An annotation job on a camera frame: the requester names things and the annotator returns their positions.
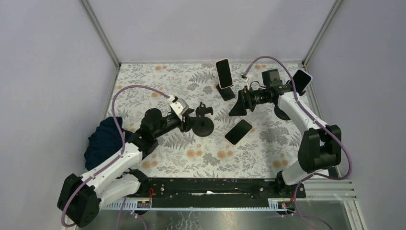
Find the black folding phone stand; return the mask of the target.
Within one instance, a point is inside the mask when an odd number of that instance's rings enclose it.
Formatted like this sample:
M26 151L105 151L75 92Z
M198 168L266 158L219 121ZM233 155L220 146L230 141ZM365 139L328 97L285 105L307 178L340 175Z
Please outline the black folding phone stand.
M219 85L216 86L217 91L220 93L220 96L224 101L229 101L231 99L234 99L236 96L231 89L231 87L223 88L221 89Z

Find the black round-base phone stand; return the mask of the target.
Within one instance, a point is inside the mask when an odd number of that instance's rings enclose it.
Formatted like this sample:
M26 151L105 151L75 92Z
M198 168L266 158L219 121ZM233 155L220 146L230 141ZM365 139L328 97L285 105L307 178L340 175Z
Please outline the black round-base phone stand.
M278 95L275 113L282 120L308 121L308 115L300 107L301 102L300 95L297 92L285 92L282 95Z

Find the small black phone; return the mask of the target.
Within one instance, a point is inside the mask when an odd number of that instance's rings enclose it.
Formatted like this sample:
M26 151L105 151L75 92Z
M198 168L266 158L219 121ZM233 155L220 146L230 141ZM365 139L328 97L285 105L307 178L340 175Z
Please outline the small black phone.
M220 89L225 89L233 85L233 79L231 74L231 69L229 65L229 60L227 58L217 61L215 63L215 68L218 75L218 82Z

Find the lilac-cased phone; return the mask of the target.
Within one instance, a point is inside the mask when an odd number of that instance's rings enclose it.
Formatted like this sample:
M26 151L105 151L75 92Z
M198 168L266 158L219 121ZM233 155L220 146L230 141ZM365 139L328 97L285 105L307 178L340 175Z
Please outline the lilac-cased phone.
M298 69L294 74L291 74L291 76L295 83L296 92L299 96L303 96L313 77L303 69Z

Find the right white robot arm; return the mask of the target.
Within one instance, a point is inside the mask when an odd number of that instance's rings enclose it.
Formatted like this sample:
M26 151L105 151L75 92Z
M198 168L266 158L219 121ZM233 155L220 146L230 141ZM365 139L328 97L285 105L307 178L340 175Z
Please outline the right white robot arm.
M276 69L262 73L264 88L253 90L245 86L238 91L237 102L229 116L245 116L257 105L273 103L274 112L282 120L291 120L302 134L297 161L280 171L275 183L275 193L287 197L293 184L320 170L327 170L341 162L341 130L328 125L302 103L293 84L283 84Z

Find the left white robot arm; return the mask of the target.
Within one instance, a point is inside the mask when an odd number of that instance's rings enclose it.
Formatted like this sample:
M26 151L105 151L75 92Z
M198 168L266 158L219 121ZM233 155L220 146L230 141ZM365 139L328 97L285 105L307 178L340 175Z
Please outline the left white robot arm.
M153 108L145 112L140 128L111 157L94 169L80 175L69 175L62 186L57 207L62 211L64 227L89 225L99 211L110 203L135 194L142 197L148 192L147 176L139 170L126 172L141 162L158 146L157 138L178 128L191 129L194 109L177 115L171 110L166 116Z

